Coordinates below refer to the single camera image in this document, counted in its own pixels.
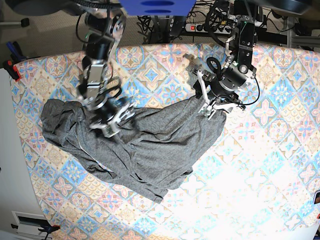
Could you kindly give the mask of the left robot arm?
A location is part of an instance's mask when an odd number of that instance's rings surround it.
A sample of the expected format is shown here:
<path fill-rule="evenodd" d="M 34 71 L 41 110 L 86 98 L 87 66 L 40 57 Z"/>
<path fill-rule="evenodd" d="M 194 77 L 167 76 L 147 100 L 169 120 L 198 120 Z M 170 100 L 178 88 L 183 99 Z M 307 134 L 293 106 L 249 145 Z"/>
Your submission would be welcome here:
<path fill-rule="evenodd" d="M 203 28 L 224 47 L 225 63 L 211 56 L 206 59 L 207 70 L 195 67 L 191 71 L 197 77 L 195 96 L 204 100 L 199 113 L 208 119 L 218 110 L 230 113 L 236 107 L 245 110 L 248 106 L 236 92 L 257 81 L 252 57 L 258 41 L 256 24 L 263 17 L 263 9 L 246 0 L 216 0 L 210 6 Z"/>

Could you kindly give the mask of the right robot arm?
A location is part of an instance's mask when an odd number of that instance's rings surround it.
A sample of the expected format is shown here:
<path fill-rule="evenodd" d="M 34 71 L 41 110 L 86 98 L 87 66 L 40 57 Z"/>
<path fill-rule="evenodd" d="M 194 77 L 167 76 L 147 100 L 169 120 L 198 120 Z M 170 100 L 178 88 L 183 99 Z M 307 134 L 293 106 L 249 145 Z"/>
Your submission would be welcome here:
<path fill-rule="evenodd" d="M 108 87 L 113 77 L 107 75 L 113 73 L 110 59 L 115 55 L 127 18 L 119 3 L 76 0 L 75 4 L 86 12 L 84 22 L 89 29 L 85 39 L 80 39 L 85 56 L 81 83 L 77 86 L 78 99 L 95 114 L 89 127 L 111 138 L 120 131 L 119 123 L 134 115 L 132 101 L 125 97 L 116 99 L 122 92 L 121 84 Z"/>

